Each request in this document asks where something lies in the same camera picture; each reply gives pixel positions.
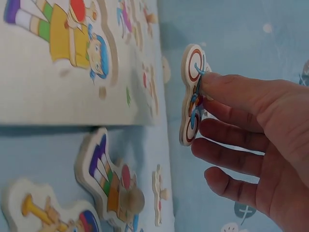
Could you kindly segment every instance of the trumpet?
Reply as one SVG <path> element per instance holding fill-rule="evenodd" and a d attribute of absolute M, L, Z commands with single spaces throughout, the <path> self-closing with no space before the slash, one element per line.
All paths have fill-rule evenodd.
<path fill-rule="evenodd" d="M 49 218 L 47 213 L 33 203 L 31 194 L 27 194 L 27 196 L 24 198 L 23 203 L 21 205 L 21 212 L 24 217 L 27 217 L 30 213 L 32 213 L 34 216 L 38 217 L 45 224 L 47 225 L 53 224 L 53 221 Z M 68 226 L 63 221 L 57 228 L 59 232 L 66 232 L 67 229 Z"/>

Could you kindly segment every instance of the finger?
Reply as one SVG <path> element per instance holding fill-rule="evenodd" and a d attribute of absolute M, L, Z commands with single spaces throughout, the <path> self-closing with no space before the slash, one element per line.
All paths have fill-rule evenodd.
<path fill-rule="evenodd" d="M 256 208 L 257 184 L 235 180 L 217 167 L 206 170 L 204 176 L 208 186 L 214 193 Z"/>
<path fill-rule="evenodd" d="M 221 76 L 212 72 L 204 75 L 201 83 L 202 93 L 256 117 L 279 98 L 300 91 L 307 92 L 308 89 L 284 80 L 264 81 L 240 75 Z"/>
<path fill-rule="evenodd" d="M 229 149 L 204 138 L 195 139 L 191 150 L 193 155 L 208 163 L 238 173 L 260 176 L 264 156 Z"/>
<path fill-rule="evenodd" d="M 45 203 L 45 211 L 48 211 L 50 209 L 50 197 L 46 198 L 46 203 Z"/>
<path fill-rule="evenodd" d="M 265 152 L 269 140 L 261 133 L 254 133 L 213 118 L 204 119 L 199 127 L 201 135 L 216 142 Z"/>
<path fill-rule="evenodd" d="M 219 103 L 216 100 L 209 101 L 206 98 L 203 102 L 204 108 L 220 121 L 232 124 L 248 131 L 263 133 L 263 128 L 257 122 L 256 117 L 251 113 L 231 108 Z"/>

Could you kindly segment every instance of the cartoon girl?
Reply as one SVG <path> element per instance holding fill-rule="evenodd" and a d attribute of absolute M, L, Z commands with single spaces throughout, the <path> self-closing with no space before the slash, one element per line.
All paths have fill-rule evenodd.
<path fill-rule="evenodd" d="M 109 58 L 104 39 L 92 32 L 92 25 L 87 26 L 86 19 L 81 22 L 81 29 L 71 13 L 67 14 L 59 5 L 49 4 L 46 0 L 32 0 L 45 19 L 23 10 L 20 0 L 7 0 L 4 21 L 17 25 L 50 46 L 52 61 L 67 59 L 73 67 L 90 69 L 92 80 L 96 76 L 105 79 L 109 73 Z M 93 13 L 85 9 L 85 16 L 93 21 Z"/>

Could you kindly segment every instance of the hand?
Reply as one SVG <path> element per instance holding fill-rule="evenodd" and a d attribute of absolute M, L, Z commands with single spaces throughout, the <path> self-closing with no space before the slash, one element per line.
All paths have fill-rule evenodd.
<path fill-rule="evenodd" d="M 52 225 L 55 228 L 58 228 L 60 225 L 60 215 L 59 213 L 55 210 L 55 208 L 53 208 L 50 205 L 50 197 L 46 198 L 46 203 L 45 203 L 45 208 L 44 208 L 45 212 L 47 213 L 47 216 L 50 218 L 50 220 L 53 222 Z"/>
<path fill-rule="evenodd" d="M 73 19 L 71 12 L 68 12 L 67 23 L 70 28 L 72 29 L 77 28 L 77 22 Z"/>
<path fill-rule="evenodd" d="M 283 80 L 262 81 L 209 73 L 203 77 L 204 107 L 219 120 L 205 119 L 200 133 L 211 140 L 264 152 L 236 151 L 197 138 L 195 156 L 239 173 L 258 184 L 235 180 L 221 169 L 205 171 L 220 196 L 247 204 L 273 219 L 285 232 L 308 231 L 309 88 Z"/>

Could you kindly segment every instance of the wooden puzzle piece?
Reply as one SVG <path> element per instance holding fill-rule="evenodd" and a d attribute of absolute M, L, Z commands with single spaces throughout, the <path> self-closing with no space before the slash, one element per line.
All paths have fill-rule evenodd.
<path fill-rule="evenodd" d="M 99 217 L 87 201 L 61 208 L 49 185 L 21 178 L 3 193 L 1 207 L 11 232 L 102 232 Z"/>
<path fill-rule="evenodd" d="M 179 140 L 182 145 L 189 146 L 197 135 L 204 112 L 203 96 L 200 94 L 201 77 L 206 72 L 211 72 L 205 52 L 199 45 L 187 46 L 183 54 L 181 72 L 186 93 L 182 105 Z"/>
<path fill-rule="evenodd" d="M 148 5 L 145 0 L 139 0 L 138 2 L 138 9 L 140 14 L 140 21 L 143 26 L 146 27 L 146 32 L 149 38 L 153 38 L 153 27 L 152 24 L 158 23 L 158 17 L 156 14 L 151 13 L 148 8 Z"/>
<path fill-rule="evenodd" d="M 143 192 L 127 164 L 119 160 L 115 165 L 110 160 L 105 128 L 85 138 L 75 163 L 75 176 L 93 195 L 100 218 L 122 232 L 138 226 L 138 214 L 145 204 Z"/>
<path fill-rule="evenodd" d="M 155 211 L 155 226 L 162 224 L 161 217 L 161 200 L 167 201 L 169 199 L 169 190 L 162 188 L 162 173 L 160 164 L 157 165 L 156 171 L 152 174 L 153 178 L 153 192 L 154 192 L 154 211 Z"/>

